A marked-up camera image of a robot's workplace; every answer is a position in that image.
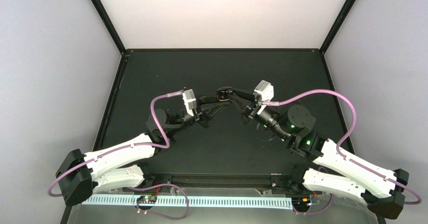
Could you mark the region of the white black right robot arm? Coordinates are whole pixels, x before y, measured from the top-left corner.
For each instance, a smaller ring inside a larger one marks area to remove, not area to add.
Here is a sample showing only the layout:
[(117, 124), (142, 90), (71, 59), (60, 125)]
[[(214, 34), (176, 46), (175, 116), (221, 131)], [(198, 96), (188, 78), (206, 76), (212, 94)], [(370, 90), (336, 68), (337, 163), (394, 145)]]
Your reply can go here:
[(315, 117), (293, 97), (285, 101), (288, 109), (275, 111), (272, 85), (243, 93), (228, 89), (220, 97), (231, 101), (247, 121), (257, 121), (275, 136), (287, 141), (288, 149), (309, 162), (326, 167), (332, 174), (312, 168), (287, 179), (294, 193), (304, 189), (322, 191), (352, 199), (385, 219), (397, 219), (406, 203), (403, 194), (409, 173), (403, 169), (388, 170), (370, 163), (342, 148), (340, 142), (317, 133)]

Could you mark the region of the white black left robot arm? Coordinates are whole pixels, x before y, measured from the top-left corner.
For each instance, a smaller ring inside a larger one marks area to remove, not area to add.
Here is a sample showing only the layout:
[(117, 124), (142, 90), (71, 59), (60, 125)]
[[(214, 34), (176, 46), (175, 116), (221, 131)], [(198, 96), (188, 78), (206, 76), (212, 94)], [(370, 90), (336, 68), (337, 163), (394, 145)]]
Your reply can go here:
[[(154, 107), (158, 100), (175, 96), (183, 98), (183, 112), (171, 115)], [(155, 97), (150, 103), (145, 132), (106, 149), (87, 153), (80, 149), (70, 151), (48, 187), (48, 196), (62, 197), (67, 206), (75, 206), (99, 192), (137, 188), (146, 179), (137, 161), (170, 148), (173, 135), (180, 130), (194, 124), (208, 127), (208, 122), (229, 103), (218, 96), (195, 97), (191, 90)]]

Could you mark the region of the clear plastic sheet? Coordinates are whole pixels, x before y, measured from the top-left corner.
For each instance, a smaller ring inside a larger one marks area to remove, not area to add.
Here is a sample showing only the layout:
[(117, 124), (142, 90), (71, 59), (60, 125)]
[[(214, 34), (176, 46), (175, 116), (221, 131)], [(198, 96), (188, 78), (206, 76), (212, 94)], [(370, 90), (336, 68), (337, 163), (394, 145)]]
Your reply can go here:
[(314, 206), (297, 206), (289, 223), (384, 223), (366, 206), (349, 198), (322, 193), (314, 198)]

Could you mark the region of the black front mounting rail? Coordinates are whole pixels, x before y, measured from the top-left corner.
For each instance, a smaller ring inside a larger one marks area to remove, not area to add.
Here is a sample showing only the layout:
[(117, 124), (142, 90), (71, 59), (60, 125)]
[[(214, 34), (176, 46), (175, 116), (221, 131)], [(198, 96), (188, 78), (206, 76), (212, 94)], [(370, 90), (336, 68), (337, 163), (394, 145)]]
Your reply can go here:
[(305, 177), (310, 170), (298, 170), (292, 175), (179, 175), (143, 173), (137, 167), (122, 168), (99, 177), (80, 171), (60, 183), (64, 199), (69, 205), (81, 203), (91, 195), (112, 189), (148, 188), (159, 184), (174, 184), (182, 188), (232, 188), (271, 190), (275, 194), (304, 197), (312, 193), (331, 193), (338, 196), (360, 197), (363, 188), (342, 176), (315, 172), (314, 177)]

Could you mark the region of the black right rear frame post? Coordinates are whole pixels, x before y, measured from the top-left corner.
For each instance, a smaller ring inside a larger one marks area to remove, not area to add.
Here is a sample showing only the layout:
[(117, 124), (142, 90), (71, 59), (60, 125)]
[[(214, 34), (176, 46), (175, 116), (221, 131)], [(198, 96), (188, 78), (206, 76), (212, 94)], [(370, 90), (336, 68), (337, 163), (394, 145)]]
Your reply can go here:
[(335, 18), (330, 30), (328, 31), (319, 51), (321, 54), (325, 54), (327, 50), (329, 49), (330, 45), (332, 44), (335, 36), (339, 32), (341, 26), (343, 25), (346, 17), (350, 13), (353, 5), (355, 4), (357, 0), (345, 0), (343, 3), (337, 17)]

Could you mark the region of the black frame post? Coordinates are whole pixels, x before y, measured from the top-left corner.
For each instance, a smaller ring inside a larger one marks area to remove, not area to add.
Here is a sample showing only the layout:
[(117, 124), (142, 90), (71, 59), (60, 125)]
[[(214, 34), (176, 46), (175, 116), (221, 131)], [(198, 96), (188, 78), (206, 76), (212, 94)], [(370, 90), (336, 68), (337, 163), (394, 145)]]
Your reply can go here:
[(118, 51), (120, 54), (124, 54), (126, 52), (126, 48), (120, 39), (120, 36), (115, 29), (112, 20), (110, 19), (103, 3), (101, 0), (91, 0), (95, 10), (97, 11), (101, 21), (103, 22), (105, 28), (107, 29), (111, 39), (113, 40), (114, 44), (116, 45)]
[(335, 18), (330, 30), (328, 31), (319, 51), (321, 54), (325, 54), (327, 50), (329, 49), (330, 45), (332, 44), (335, 36), (339, 32), (341, 26), (343, 25), (346, 17), (350, 13), (353, 5), (355, 4), (357, 0), (345, 0), (343, 3), (337, 17)]

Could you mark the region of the black left rear frame post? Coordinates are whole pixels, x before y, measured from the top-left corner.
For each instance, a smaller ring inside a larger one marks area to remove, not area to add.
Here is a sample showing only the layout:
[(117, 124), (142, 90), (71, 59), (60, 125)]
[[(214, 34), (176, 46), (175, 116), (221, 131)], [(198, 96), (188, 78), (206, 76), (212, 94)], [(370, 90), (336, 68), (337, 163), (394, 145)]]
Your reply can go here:
[(120, 36), (115, 29), (112, 20), (110, 19), (103, 3), (101, 0), (91, 0), (95, 10), (97, 11), (101, 21), (103, 22), (105, 28), (107, 29), (111, 39), (113, 40), (114, 44), (116, 45), (118, 51), (120, 54), (124, 54), (126, 52), (126, 48), (120, 39)]

